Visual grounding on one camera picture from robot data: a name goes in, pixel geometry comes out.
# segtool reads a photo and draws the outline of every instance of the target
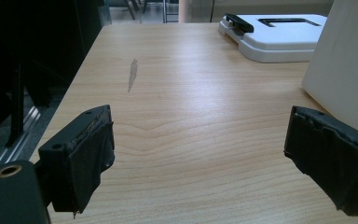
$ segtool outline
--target wood grain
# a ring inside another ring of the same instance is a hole
[[[109,104],[117,160],[54,223],[358,223],[283,155],[292,105],[323,110],[301,89],[308,64],[249,61],[217,28],[103,28],[39,146]]]

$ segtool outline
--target floor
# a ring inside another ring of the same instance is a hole
[[[137,5],[140,10],[134,12],[135,20],[131,17],[130,12],[124,7],[110,7],[110,14],[112,17],[113,24],[153,24],[153,23],[162,23],[163,22],[163,6],[162,3],[148,3],[145,13],[143,13],[143,3],[139,5],[138,0],[136,0]],[[178,4],[167,4],[167,13],[168,14],[177,14],[178,13]],[[177,21],[177,15],[168,15],[167,21]]]
[[[139,9],[139,11],[134,13],[134,20],[127,8],[110,7],[112,24],[163,23],[162,3],[149,3],[145,13],[143,13],[142,5],[139,5]],[[177,4],[168,4],[169,13],[177,13],[177,11]],[[177,16],[168,16],[167,20],[177,21]],[[24,134],[13,144],[12,147],[5,146],[10,135],[11,117],[8,117],[0,124],[0,164],[14,160],[29,160],[31,155],[34,153],[40,138],[48,127],[48,124],[51,121],[57,107],[60,105],[64,92],[65,90],[54,91],[52,93],[53,99],[49,107],[34,106],[30,96],[25,93],[24,124],[26,125],[24,125]]]

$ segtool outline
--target white plastic box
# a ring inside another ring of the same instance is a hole
[[[238,42],[245,57],[261,63],[307,62],[312,57],[326,17],[320,15],[238,15],[254,27],[245,33],[226,16],[219,32]]]

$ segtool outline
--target black chair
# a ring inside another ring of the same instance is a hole
[[[132,5],[133,5],[133,8],[135,9],[135,11],[138,11],[139,8],[138,8],[138,5],[136,4],[136,2],[134,0],[131,0],[131,2],[132,2]],[[108,3],[109,3],[110,7],[126,7],[132,16],[132,19],[135,20],[135,16],[131,10],[128,0],[109,0]]]
[[[153,2],[153,3],[161,3],[163,5],[163,14],[162,14],[162,22],[163,23],[167,23],[167,22],[178,22],[178,21],[168,21],[168,16],[171,15],[178,15],[178,13],[168,13],[168,9],[167,9],[167,3],[169,2],[170,4],[179,4],[179,0],[145,0],[144,2],[144,13],[146,11],[146,7],[147,7],[147,3],[149,2]]]

